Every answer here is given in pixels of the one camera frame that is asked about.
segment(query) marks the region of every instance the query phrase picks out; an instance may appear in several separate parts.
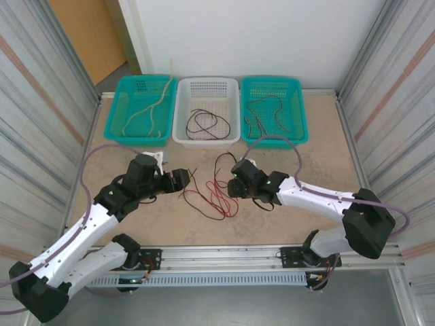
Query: teal basket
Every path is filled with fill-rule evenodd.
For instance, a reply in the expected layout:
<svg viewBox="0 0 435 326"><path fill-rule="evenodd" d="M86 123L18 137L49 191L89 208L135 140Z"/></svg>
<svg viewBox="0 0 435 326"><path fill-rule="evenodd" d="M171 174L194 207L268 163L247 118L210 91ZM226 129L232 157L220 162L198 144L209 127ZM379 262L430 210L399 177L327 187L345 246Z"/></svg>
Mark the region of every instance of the teal basket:
<svg viewBox="0 0 435 326"><path fill-rule="evenodd" d="M261 121L265 131L258 125L256 117ZM248 145L265 134L278 134L294 144L307 142L308 125L300 82L297 79L286 77L258 76L242 79L241 123L241 136ZM264 139L256 147L291 148L280 139Z"/></svg>
<svg viewBox="0 0 435 326"><path fill-rule="evenodd" d="M104 129L104 137L125 146L165 146L171 134L175 106L177 80L174 78L165 92L163 101L152 112L154 128L151 128L151 109L136 115L125 128L128 119L158 102L169 76L147 75L123 77L118 82L115 98Z"/></svg>

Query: white wall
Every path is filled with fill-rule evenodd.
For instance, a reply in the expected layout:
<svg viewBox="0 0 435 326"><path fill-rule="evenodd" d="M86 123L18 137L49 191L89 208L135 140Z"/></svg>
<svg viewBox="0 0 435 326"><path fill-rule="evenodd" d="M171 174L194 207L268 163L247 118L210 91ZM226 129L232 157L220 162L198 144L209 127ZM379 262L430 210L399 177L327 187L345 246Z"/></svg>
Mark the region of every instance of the white wall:
<svg viewBox="0 0 435 326"><path fill-rule="evenodd" d="M384 0L120 0L143 73L289 75L337 88Z"/></svg>

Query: beige wire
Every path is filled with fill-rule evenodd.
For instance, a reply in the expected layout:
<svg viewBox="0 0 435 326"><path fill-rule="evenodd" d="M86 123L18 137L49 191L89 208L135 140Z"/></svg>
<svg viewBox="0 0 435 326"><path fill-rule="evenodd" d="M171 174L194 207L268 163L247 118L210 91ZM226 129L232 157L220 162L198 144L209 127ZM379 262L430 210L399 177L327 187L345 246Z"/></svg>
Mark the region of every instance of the beige wire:
<svg viewBox="0 0 435 326"><path fill-rule="evenodd" d="M152 133L152 131L153 131L153 129L154 129L154 120L153 120L153 118L152 118L152 111L153 111L154 107L156 107L157 105L161 104L161 102L163 101L163 99L164 99L164 95L166 94L166 91L168 90L169 84L172 82L172 79L173 79L173 78L174 78L174 74L173 74L172 59L171 59L171 76L169 77L169 81L167 82L167 84L166 84L166 85L164 86L164 88L163 88L163 93L162 93L162 96L160 97L160 100L158 100L158 101L155 102L154 104L151 104L151 105L150 105L149 107L147 107L146 109L144 109L144 110L142 110L142 111L139 111L139 112L136 112L135 114L133 114L133 115L130 117L130 119L128 119L127 123L125 124L125 126L124 126L123 129L122 129L122 134L124 135L124 137L127 137L127 136L125 135L125 128L130 124L131 120L132 120L136 115L139 115L139 114L145 113L145 112L148 111L149 109L151 109L150 117L151 117L151 123L152 123L152 126L151 126L151 130L150 130L150 132L148 133L148 137L151 135L151 133Z"/></svg>

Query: corrugated metal wall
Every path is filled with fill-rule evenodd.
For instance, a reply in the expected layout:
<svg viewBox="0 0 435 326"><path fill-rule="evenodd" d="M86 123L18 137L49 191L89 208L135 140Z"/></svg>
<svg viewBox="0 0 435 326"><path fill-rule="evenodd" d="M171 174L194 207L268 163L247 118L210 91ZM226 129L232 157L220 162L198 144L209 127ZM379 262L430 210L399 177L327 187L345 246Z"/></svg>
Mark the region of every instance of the corrugated metal wall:
<svg viewBox="0 0 435 326"><path fill-rule="evenodd" d="M435 323L435 1L395 1L387 19L340 96L372 190L411 214L397 241Z"/></svg>
<svg viewBox="0 0 435 326"><path fill-rule="evenodd" d="M0 2L1 279L52 244L67 214L98 105L71 49L45 1Z"/></svg>

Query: wooden door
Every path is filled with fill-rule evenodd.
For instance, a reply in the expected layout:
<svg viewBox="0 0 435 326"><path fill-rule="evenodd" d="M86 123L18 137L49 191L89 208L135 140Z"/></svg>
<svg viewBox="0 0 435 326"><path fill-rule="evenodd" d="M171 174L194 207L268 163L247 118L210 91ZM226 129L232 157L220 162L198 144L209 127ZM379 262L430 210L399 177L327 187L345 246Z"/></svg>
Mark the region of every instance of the wooden door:
<svg viewBox="0 0 435 326"><path fill-rule="evenodd" d="M126 62L105 0L49 0L94 84Z"/></svg>

